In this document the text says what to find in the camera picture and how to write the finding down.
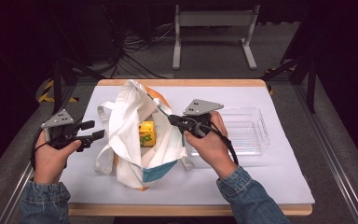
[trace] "gray metal bracket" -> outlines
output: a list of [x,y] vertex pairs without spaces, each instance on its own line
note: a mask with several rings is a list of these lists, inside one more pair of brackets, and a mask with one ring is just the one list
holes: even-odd
[[183,112],[184,115],[198,116],[209,113],[210,111],[223,108],[224,105],[209,101],[194,99],[191,104]]

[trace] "hand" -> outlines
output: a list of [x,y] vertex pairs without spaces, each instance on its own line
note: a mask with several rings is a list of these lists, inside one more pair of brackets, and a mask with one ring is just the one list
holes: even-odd
[[[220,133],[227,136],[227,129],[222,117],[216,111],[210,112],[211,122],[216,126]],[[188,131],[184,132],[186,141],[194,147],[200,154],[203,160],[212,166],[219,178],[224,178],[230,175],[237,165],[228,155],[228,148],[214,132],[199,139]]]
[[[44,143],[46,143],[45,132],[41,132],[35,148]],[[57,184],[60,181],[62,170],[68,157],[80,145],[81,141],[76,140],[61,150],[57,150],[48,144],[39,148],[35,153],[36,170],[34,172],[34,182],[39,184]]]

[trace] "person's left hand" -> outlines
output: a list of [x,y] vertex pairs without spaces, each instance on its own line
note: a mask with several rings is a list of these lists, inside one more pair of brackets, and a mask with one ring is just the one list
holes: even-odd
[[[35,148],[46,143],[45,132],[41,132],[37,139]],[[57,184],[60,181],[63,167],[68,157],[75,152],[81,145],[80,140],[76,140],[57,150],[48,144],[39,148],[35,153],[36,170],[34,172],[34,182],[39,184]]]

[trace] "person's right hand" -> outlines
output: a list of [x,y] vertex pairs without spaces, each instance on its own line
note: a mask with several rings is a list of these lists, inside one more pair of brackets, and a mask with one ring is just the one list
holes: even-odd
[[[220,133],[227,136],[227,129],[222,117],[216,111],[210,112],[211,122],[216,126]],[[199,139],[188,131],[184,132],[186,141],[194,147],[200,154],[203,160],[214,168],[220,178],[230,175],[237,165],[228,155],[228,148],[214,132]]]

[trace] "metal stand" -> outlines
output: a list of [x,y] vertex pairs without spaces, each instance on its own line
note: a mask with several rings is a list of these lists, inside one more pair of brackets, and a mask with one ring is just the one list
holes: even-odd
[[260,6],[255,6],[253,10],[241,11],[180,11],[179,5],[175,10],[175,46],[173,50],[172,68],[180,68],[181,54],[181,26],[247,26],[247,36],[241,39],[243,51],[250,69],[255,70],[255,58],[249,47],[251,42],[255,22],[257,20]]

